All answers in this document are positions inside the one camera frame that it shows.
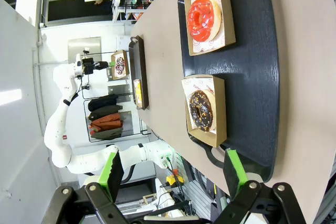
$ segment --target beige tabletop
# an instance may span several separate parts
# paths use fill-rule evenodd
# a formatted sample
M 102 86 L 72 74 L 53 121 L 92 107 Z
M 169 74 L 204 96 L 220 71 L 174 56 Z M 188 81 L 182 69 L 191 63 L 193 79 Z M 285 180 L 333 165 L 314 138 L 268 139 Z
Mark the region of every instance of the beige tabletop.
M 289 183 L 307 223 L 321 203 L 336 150 L 333 0 L 272 0 L 280 61 L 275 182 Z M 222 190 L 223 172 L 188 137 L 177 0 L 155 0 L 132 30 L 145 44 L 149 103 L 140 118 Z

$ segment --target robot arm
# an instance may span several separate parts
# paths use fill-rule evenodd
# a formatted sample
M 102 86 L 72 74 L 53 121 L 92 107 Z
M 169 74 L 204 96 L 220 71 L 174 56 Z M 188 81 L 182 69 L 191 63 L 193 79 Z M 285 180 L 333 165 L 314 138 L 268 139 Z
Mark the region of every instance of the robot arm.
M 67 167 L 70 172 L 82 174 L 102 169 L 112 152 L 117 152 L 118 147 L 111 145 L 98 152 L 74 155 L 71 146 L 63 143 L 66 117 L 71 100 L 77 92 L 75 78 L 78 76 L 77 63 L 61 65 L 54 69 L 54 81 L 62 93 L 58 107 L 48 120 L 44 142 L 52 152 L 52 162 L 59 168 Z M 174 150 L 162 140 L 131 146 L 125 151 L 120 151 L 123 169 L 145 161 L 153 161 L 159 167 L 166 168 L 167 160 L 174 159 Z

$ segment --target black tray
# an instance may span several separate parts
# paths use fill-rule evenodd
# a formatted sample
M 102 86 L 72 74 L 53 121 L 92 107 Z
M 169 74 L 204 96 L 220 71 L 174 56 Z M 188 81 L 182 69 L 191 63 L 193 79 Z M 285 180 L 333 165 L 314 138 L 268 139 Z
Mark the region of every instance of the black tray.
M 140 36 L 131 37 L 129 44 L 130 52 L 130 70 L 132 77 L 133 87 L 133 101 L 135 105 L 135 88 L 133 81 L 139 79 L 141 81 L 141 94 L 142 94 L 142 108 L 145 110 L 148 105 L 148 89 L 147 89 L 147 75 L 146 75 L 146 62 L 145 62 L 145 49 L 143 39 Z
M 279 124 L 279 60 L 271 0 L 230 0 L 237 42 L 207 54 L 188 52 L 184 0 L 178 0 L 184 75 L 212 74 L 225 80 L 227 140 L 247 172 L 269 181 L 273 174 Z M 211 147 L 213 164 L 222 167 Z

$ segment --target red glazed donut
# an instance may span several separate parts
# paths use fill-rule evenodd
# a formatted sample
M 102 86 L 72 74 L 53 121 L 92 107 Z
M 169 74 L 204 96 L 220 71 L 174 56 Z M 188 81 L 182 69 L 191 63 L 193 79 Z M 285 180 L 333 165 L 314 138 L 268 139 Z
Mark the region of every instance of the red glazed donut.
M 214 0 L 195 0 L 187 17 L 190 36 L 199 42 L 210 41 L 221 26 L 221 9 Z

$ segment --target pastry box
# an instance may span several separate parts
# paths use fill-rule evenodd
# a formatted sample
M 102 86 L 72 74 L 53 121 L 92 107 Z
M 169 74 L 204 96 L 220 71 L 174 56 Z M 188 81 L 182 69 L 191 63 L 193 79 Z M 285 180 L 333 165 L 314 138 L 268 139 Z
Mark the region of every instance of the pastry box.
M 185 77 L 182 87 L 186 98 L 188 133 L 210 146 L 218 147 L 226 140 L 224 80 L 196 74 Z
M 188 14 L 194 1 L 195 0 L 184 0 L 186 24 L 188 24 Z M 205 54 L 236 42 L 230 0 L 212 1 L 218 4 L 222 13 L 219 31 L 212 40 L 199 42 L 193 39 L 187 28 L 188 48 L 191 56 Z
M 111 55 L 111 62 L 114 62 L 112 68 L 113 80 L 118 80 L 129 75 L 129 67 L 127 60 L 127 53 L 124 50 L 119 50 Z

